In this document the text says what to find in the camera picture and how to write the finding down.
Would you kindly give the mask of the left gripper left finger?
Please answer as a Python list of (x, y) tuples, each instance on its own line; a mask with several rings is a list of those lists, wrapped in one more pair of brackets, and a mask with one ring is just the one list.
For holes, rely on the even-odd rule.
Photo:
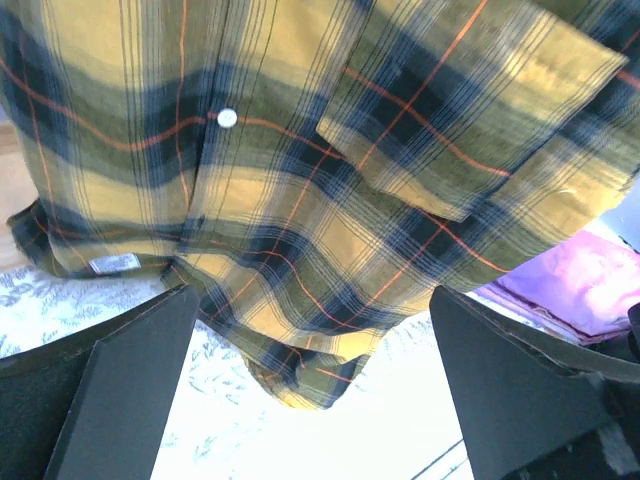
[(2, 478), (150, 478), (198, 305), (178, 286), (3, 358)]

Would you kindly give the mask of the yellow plaid flannel shirt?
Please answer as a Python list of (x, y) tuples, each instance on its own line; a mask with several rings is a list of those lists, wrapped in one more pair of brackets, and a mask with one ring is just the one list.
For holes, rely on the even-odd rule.
[(5, 1), (1, 105), (61, 278), (157, 274), (283, 404), (327, 409), (639, 174), (635, 1)]

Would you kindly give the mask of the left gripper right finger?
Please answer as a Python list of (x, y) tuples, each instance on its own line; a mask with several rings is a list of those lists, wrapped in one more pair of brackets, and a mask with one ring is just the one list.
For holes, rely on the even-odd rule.
[(594, 347), (445, 287), (429, 310), (475, 478), (638, 478), (637, 306), (630, 332)]

